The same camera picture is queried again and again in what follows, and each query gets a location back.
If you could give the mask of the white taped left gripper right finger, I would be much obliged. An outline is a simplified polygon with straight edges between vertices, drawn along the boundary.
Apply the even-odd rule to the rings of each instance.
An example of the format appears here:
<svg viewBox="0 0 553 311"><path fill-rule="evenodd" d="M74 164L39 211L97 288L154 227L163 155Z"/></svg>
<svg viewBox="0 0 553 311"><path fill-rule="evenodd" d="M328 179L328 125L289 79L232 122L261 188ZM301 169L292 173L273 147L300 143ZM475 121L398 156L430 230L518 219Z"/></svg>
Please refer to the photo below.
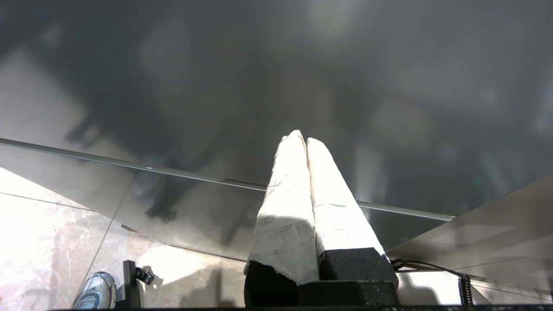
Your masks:
<svg viewBox="0 0 553 311"><path fill-rule="evenodd" d="M299 287L299 305L398 305L398 278L330 150L309 138L307 156L319 280Z"/></svg>

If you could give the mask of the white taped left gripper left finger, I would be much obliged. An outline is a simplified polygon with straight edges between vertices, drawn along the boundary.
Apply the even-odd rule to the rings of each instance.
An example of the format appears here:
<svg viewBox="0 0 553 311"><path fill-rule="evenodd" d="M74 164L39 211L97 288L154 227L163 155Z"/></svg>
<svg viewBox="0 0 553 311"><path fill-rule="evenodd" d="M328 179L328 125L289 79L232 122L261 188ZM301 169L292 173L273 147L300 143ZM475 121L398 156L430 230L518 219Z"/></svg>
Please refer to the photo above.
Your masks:
<svg viewBox="0 0 553 311"><path fill-rule="evenodd" d="M246 307L295 306L299 287L319 280L310 172L299 130L283 136L275 152L244 274Z"/></svg>

